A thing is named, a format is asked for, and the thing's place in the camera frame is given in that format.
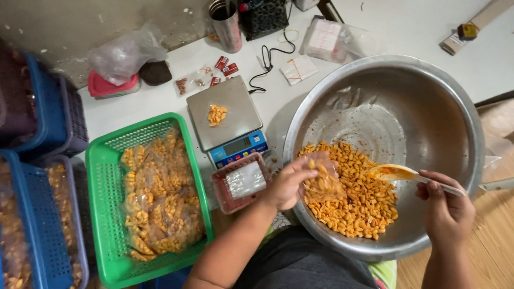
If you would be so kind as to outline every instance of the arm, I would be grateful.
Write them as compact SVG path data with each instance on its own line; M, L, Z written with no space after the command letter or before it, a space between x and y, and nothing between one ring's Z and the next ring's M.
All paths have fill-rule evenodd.
M299 159L285 167L266 192L207 246L184 289L221 289L235 284L277 212L292 208L303 193L300 184L317 175L317 171L303 169L306 161Z
M419 174L465 191L456 180L445 175L427 171ZM471 200L467 195L445 193L437 182L418 184L416 195L430 202L425 226L432 242L432 254L422 289L474 289L466 244L475 215Z

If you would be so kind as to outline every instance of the person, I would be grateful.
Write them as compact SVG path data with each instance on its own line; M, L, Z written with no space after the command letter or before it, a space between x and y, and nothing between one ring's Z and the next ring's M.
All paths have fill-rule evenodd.
M302 226L286 229L257 250L277 212L291 209L301 199L303 181L317 176L316 170L305 169L306 162L300 158L286 166L267 191L207 246L184 289L378 288L366 263L323 246ZM417 184L415 192L429 202L425 226L432 242L422 289L473 289L466 243L475 208L469 197L447 194L438 183L465 191L456 180L425 170L419 174L437 181Z

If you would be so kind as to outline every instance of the hand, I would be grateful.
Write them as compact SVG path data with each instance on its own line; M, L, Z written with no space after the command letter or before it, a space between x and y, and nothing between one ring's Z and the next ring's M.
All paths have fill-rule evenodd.
M288 164L280 174L273 180L270 188L262 198L278 211L289 210L304 194L303 182L318 176L317 170L309 169L310 159L326 158L329 152L315 152L309 157L301 157Z
M419 175L466 191L456 180L441 173L420 170ZM425 220L427 234L435 249L460 250L465 248L471 235L475 207L467 194L456 196L447 193L438 182L417 184L416 196L430 202Z

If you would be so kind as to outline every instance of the metal cup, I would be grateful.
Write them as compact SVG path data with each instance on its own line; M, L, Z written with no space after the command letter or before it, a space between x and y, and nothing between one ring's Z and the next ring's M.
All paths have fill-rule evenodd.
M239 30L239 16L236 5L229 3L229 14L227 15L227 4L225 0L213 0L209 5L209 16L212 19L213 27L218 34L219 41L224 51L236 53L243 46L241 32Z

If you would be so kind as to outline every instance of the white label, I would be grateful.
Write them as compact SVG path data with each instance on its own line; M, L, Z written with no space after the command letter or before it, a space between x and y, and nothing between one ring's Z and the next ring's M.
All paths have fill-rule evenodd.
M466 42L465 42L465 41L462 41L462 40L460 40L460 39L458 38L458 34L457 34L457 33L452 34L452 36L450 36L450 39L451 39L453 42L455 42L455 43L459 44L460 46L464 46L464 45L466 44Z

